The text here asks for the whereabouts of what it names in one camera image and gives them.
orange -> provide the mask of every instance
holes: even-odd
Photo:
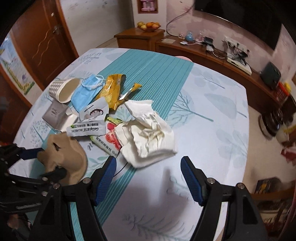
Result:
[[[147,26],[147,28],[151,28],[153,24],[154,23],[152,23],[152,22],[151,23],[147,23],[146,26]]]

fruit bowl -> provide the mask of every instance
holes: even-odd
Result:
[[[142,31],[144,32],[148,32],[148,33],[152,33],[154,32],[155,30],[158,30],[161,26],[157,27],[157,28],[141,28],[141,27],[138,27],[139,29],[141,29]]]

wooden door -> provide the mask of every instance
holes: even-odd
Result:
[[[78,56],[59,13],[56,0],[36,0],[10,31],[16,51],[41,89]]]
[[[8,101],[8,110],[0,113],[0,142],[12,143],[30,107],[13,91],[1,73],[0,90],[0,98],[5,97]]]

paper cup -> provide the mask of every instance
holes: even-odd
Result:
[[[71,100],[71,96],[79,83],[79,78],[54,80],[49,86],[49,95],[60,103],[67,103]]]

blue surgical mask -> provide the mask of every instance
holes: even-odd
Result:
[[[106,80],[102,75],[94,74],[80,82],[71,97],[71,102],[77,112],[80,112],[96,97],[105,83]]]

